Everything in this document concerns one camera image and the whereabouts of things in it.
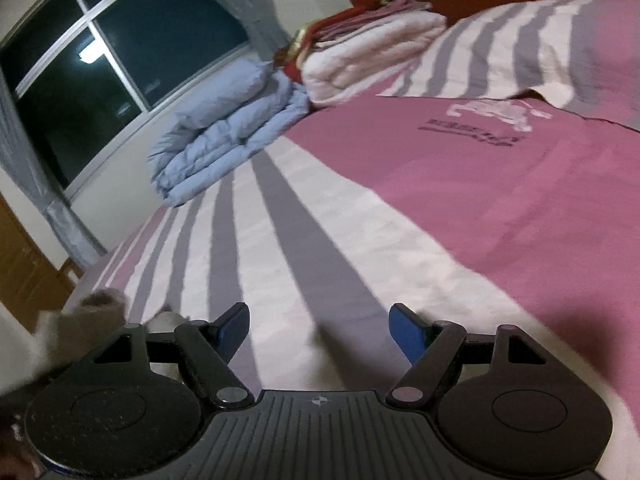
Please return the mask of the grey pants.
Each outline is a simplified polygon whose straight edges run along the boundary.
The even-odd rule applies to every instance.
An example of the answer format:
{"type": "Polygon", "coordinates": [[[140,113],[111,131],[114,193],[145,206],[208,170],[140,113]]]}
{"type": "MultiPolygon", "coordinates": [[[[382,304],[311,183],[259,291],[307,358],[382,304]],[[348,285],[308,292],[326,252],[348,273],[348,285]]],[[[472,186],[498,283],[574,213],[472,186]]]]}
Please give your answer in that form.
{"type": "Polygon", "coordinates": [[[44,373],[76,362],[126,324],[129,299],[114,288],[97,289],[70,309],[40,313],[32,342],[14,358],[23,369],[1,379],[1,392],[29,384],[44,373]]]}

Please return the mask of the striped purple pink bedsheet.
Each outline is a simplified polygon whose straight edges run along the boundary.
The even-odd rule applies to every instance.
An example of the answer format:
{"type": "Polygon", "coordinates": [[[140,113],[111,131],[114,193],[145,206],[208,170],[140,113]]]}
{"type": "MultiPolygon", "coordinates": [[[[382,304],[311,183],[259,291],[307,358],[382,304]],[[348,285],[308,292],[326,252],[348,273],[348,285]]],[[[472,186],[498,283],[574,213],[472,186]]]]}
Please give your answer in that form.
{"type": "Polygon", "coordinates": [[[253,391],[388,390],[401,302],[472,333],[520,326],[608,404],[599,471],[639,474],[639,135],[536,98],[384,98],[314,113],[88,271],[132,322],[250,307],[253,391]]]}

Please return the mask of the brown wooden door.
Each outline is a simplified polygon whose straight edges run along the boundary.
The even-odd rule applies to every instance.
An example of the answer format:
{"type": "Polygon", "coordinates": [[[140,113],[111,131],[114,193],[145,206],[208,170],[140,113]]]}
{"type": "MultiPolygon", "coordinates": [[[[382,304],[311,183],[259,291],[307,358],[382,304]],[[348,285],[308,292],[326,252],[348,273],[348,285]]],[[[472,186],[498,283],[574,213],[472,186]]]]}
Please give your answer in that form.
{"type": "Polygon", "coordinates": [[[0,298],[9,312],[32,333],[41,311],[61,310],[74,284],[32,240],[1,197],[0,298]]]}

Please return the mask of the folded light blue duvet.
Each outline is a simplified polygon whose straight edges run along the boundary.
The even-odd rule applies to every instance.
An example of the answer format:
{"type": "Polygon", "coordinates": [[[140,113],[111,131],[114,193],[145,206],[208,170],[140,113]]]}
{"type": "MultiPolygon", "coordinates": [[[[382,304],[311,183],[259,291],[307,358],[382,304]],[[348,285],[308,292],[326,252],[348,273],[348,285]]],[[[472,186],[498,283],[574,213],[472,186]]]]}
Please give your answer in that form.
{"type": "Polygon", "coordinates": [[[309,113],[304,87],[269,63],[239,58],[175,111],[151,148],[151,184],[180,206],[263,150],[309,113]]]}

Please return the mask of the left grey curtain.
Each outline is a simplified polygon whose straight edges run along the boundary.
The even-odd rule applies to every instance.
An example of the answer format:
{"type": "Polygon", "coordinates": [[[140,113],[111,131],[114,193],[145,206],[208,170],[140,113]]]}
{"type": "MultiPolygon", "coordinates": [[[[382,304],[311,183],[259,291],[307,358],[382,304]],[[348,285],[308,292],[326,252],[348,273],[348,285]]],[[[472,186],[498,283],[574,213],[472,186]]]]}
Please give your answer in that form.
{"type": "Polygon", "coordinates": [[[70,208],[62,188],[40,162],[12,93],[1,75],[1,166],[42,214],[67,255],[82,270],[98,263],[105,248],[70,208]]]}

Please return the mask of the folded white blanket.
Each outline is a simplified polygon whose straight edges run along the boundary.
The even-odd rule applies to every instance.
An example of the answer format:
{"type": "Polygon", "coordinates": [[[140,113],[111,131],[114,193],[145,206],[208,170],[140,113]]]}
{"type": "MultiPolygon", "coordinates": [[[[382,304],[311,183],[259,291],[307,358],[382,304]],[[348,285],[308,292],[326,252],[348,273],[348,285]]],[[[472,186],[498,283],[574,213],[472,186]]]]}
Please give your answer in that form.
{"type": "Polygon", "coordinates": [[[397,73],[447,28],[440,14],[415,10],[381,18],[314,49],[300,71],[314,107],[340,104],[397,73]]]}

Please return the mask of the folded red cloth stack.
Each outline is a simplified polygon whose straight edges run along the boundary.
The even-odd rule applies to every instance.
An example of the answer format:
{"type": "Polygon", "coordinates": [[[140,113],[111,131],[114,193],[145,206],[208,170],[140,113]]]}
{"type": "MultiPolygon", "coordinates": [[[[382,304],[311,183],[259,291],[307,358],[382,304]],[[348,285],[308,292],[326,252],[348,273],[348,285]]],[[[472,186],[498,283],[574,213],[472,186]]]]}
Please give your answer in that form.
{"type": "Polygon", "coordinates": [[[378,18],[386,18],[400,11],[428,10],[431,7],[427,0],[370,0],[354,4],[349,9],[304,25],[286,47],[273,55],[273,64],[282,68],[292,81],[301,82],[305,58],[318,41],[335,39],[378,18]]]}

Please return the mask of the striped pillow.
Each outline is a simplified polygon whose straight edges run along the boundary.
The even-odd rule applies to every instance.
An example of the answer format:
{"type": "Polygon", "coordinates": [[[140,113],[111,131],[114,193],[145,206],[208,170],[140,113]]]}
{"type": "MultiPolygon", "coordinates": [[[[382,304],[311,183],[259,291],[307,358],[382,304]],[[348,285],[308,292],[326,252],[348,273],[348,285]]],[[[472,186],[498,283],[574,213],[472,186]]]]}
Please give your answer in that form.
{"type": "Polygon", "coordinates": [[[440,35],[387,89],[393,98],[506,100],[639,127],[639,0],[508,3],[440,35]]]}

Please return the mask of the window with white frame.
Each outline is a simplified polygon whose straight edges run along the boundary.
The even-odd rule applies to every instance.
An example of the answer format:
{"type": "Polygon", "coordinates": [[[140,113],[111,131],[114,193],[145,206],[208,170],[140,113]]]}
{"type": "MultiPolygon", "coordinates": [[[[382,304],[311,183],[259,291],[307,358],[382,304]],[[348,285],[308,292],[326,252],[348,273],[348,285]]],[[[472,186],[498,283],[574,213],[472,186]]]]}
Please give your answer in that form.
{"type": "Polygon", "coordinates": [[[216,0],[43,0],[1,43],[1,68],[44,169],[75,195],[137,130],[246,52],[216,0]]]}

